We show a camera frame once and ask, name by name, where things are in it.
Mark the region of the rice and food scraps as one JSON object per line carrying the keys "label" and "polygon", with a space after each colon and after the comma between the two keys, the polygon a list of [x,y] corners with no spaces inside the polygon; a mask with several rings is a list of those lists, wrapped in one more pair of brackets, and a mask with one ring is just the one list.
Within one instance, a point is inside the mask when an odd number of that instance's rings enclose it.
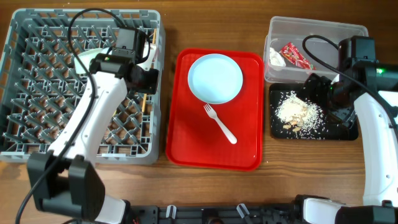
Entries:
{"label": "rice and food scraps", "polygon": [[324,111],[293,90],[271,92],[270,116],[271,133],[280,139],[321,139],[326,127]]}

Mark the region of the red sauce packet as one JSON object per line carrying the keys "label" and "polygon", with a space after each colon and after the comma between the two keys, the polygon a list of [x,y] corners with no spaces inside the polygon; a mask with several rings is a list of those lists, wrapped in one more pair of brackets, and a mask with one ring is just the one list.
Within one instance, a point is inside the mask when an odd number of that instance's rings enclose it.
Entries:
{"label": "red sauce packet", "polygon": [[315,66],[311,64],[304,56],[301,54],[296,48],[296,46],[289,42],[285,46],[283,46],[279,53],[287,59],[290,63],[294,64],[296,67],[306,69],[306,70],[315,70]]}

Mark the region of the wooden chopstick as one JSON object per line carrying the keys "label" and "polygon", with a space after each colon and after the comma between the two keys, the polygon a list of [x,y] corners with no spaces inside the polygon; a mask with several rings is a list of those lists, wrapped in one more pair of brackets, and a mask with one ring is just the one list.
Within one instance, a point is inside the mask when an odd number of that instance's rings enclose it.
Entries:
{"label": "wooden chopstick", "polygon": [[[154,33],[152,34],[152,44],[155,44],[157,29],[154,29]],[[146,111],[146,103],[147,103],[147,94],[144,94],[143,101],[142,101],[142,114],[145,114]]]}

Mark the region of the green saucer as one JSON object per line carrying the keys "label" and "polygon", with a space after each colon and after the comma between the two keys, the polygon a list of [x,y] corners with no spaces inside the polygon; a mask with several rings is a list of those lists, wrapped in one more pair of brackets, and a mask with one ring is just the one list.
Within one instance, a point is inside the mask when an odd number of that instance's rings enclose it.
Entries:
{"label": "green saucer", "polygon": [[[106,49],[90,49],[78,54],[78,57],[83,63],[83,65],[87,69],[89,69],[91,60],[94,59],[100,53],[106,53]],[[85,74],[83,65],[76,58],[74,58],[74,64],[75,64],[76,74],[79,75]]]}

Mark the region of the light blue plate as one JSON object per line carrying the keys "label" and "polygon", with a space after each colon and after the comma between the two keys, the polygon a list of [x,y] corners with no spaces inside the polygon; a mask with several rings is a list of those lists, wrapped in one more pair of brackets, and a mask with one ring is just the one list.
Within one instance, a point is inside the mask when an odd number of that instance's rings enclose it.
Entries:
{"label": "light blue plate", "polygon": [[200,101],[223,104],[233,100],[243,87],[243,72],[237,62],[223,54],[207,54],[188,70],[188,87]]}

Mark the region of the light blue bowl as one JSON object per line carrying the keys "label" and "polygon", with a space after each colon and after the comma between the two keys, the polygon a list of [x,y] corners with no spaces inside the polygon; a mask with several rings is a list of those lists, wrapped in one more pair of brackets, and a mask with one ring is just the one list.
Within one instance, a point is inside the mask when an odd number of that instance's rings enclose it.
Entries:
{"label": "light blue bowl", "polygon": [[147,57],[147,60],[139,63],[138,66],[143,68],[145,71],[148,71],[152,67],[152,62],[154,61],[155,57],[157,56],[158,49],[155,44],[145,44],[144,52],[142,53],[143,57]]}

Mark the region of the white napkin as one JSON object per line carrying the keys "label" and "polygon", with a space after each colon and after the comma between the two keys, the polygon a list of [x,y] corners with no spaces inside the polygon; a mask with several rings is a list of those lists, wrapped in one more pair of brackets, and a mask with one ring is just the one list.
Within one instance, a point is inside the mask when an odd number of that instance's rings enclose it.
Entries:
{"label": "white napkin", "polygon": [[283,56],[281,56],[280,53],[276,52],[272,47],[269,49],[269,61],[273,66],[286,66]]}

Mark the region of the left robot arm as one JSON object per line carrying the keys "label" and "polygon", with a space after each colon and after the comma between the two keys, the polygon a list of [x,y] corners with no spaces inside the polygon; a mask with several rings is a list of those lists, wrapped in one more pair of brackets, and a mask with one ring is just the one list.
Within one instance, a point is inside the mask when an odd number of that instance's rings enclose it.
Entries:
{"label": "left robot arm", "polygon": [[27,161],[28,198],[36,209],[88,222],[131,223],[130,203],[106,194],[95,170],[106,128],[129,90],[154,94],[159,71],[151,68],[147,34],[122,28],[115,47],[75,56],[76,69],[88,75],[84,94],[69,122],[45,154]]}

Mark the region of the white plastic fork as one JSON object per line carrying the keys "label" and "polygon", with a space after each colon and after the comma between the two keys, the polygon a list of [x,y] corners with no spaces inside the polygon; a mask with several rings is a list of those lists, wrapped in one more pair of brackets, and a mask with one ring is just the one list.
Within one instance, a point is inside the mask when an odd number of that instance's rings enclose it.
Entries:
{"label": "white plastic fork", "polygon": [[204,109],[207,113],[207,115],[216,121],[216,123],[218,124],[218,126],[221,128],[222,132],[224,133],[224,135],[226,136],[226,138],[228,139],[228,141],[231,144],[236,144],[237,143],[237,139],[235,137],[235,135],[224,125],[224,123],[219,119],[216,111],[209,105],[209,104],[205,104]]}

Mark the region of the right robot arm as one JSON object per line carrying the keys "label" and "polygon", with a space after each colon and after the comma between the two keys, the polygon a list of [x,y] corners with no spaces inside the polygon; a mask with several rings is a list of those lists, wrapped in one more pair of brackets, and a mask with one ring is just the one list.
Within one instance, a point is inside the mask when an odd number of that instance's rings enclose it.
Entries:
{"label": "right robot arm", "polygon": [[397,65],[378,62],[370,37],[356,35],[334,47],[337,67],[311,52],[307,55],[338,78],[313,73],[297,96],[330,111],[354,109],[363,140],[363,205],[350,207],[327,198],[298,196],[298,215],[307,223],[397,223]]}

